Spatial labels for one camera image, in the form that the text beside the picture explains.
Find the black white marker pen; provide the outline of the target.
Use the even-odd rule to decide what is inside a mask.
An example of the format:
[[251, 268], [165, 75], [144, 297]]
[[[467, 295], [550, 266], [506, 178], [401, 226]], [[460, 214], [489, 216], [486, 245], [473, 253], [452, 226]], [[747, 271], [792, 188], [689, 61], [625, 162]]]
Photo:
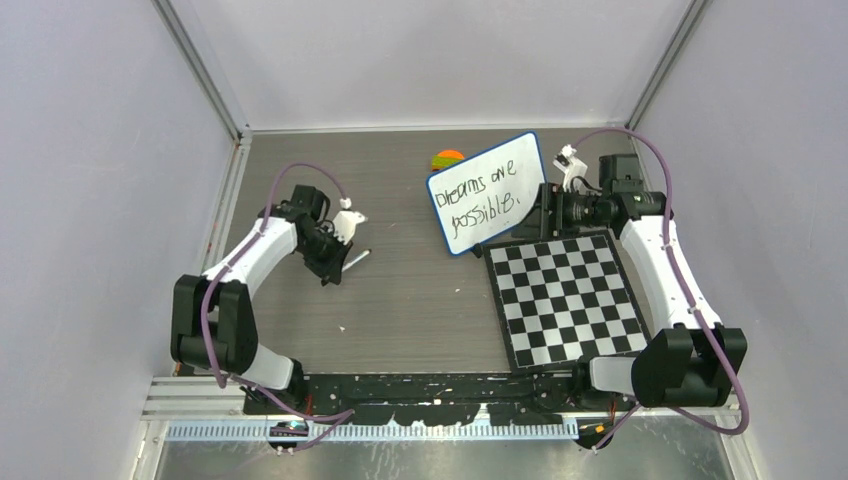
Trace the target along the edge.
[[356, 256], [355, 256], [352, 260], [347, 261], [347, 262], [343, 265], [343, 267], [342, 267], [342, 272], [346, 272], [346, 271], [350, 270], [352, 267], [354, 267], [354, 266], [355, 266], [355, 265], [357, 265], [358, 263], [360, 263], [360, 262], [362, 262], [363, 260], [365, 260], [365, 259], [366, 259], [366, 258], [367, 258], [367, 257], [368, 257], [371, 253], [372, 253], [372, 250], [371, 250], [371, 249], [363, 250], [362, 252], [360, 252], [359, 254], [357, 254], [357, 255], [356, 255]]

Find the blue framed whiteboard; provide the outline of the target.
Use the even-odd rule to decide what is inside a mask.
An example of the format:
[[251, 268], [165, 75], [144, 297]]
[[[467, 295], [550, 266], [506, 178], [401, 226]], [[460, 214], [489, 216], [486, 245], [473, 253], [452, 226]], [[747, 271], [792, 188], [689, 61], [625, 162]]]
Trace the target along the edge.
[[534, 131], [431, 174], [426, 189], [448, 252], [461, 255], [516, 227], [545, 182]]

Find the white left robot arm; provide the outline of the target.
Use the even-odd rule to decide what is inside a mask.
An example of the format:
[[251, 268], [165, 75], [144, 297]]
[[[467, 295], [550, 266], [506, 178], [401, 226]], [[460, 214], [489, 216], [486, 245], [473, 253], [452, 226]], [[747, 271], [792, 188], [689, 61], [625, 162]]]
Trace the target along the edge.
[[223, 260], [201, 275], [181, 276], [173, 290], [173, 360], [268, 388], [280, 412], [298, 412], [307, 398], [302, 366], [260, 342], [252, 297], [291, 254], [301, 255], [321, 284], [340, 284], [353, 237], [367, 218], [348, 198], [332, 219], [329, 206], [321, 190], [298, 185], [290, 199], [267, 206]]

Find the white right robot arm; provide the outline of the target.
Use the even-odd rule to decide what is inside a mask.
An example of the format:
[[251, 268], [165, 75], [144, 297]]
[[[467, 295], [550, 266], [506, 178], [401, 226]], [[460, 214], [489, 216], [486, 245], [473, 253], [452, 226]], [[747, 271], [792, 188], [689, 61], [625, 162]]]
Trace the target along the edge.
[[517, 237], [553, 240], [581, 228], [612, 232], [633, 262], [656, 331], [646, 347], [624, 357], [590, 355], [579, 360], [571, 397], [596, 410], [611, 393], [645, 407], [718, 407], [734, 391], [748, 343], [739, 328], [722, 324], [704, 299], [676, 234], [667, 196], [645, 184], [634, 154], [603, 156], [599, 185], [571, 148], [555, 156], [560, 183], [540, 185]]

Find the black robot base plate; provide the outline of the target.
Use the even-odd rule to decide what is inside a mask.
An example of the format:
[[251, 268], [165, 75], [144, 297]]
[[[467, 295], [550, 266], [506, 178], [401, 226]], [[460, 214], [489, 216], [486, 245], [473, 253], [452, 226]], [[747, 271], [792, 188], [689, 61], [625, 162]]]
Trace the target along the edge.
[[635, 404], [630, 394], [591, 391], [562, 372], [313, 374], [286, 390], [240, 387], [247, 415], [294, 412], [361, 426], [466, 426], [481, 413], [495, 426], [553, 425], [575, 412], [611, 420]]

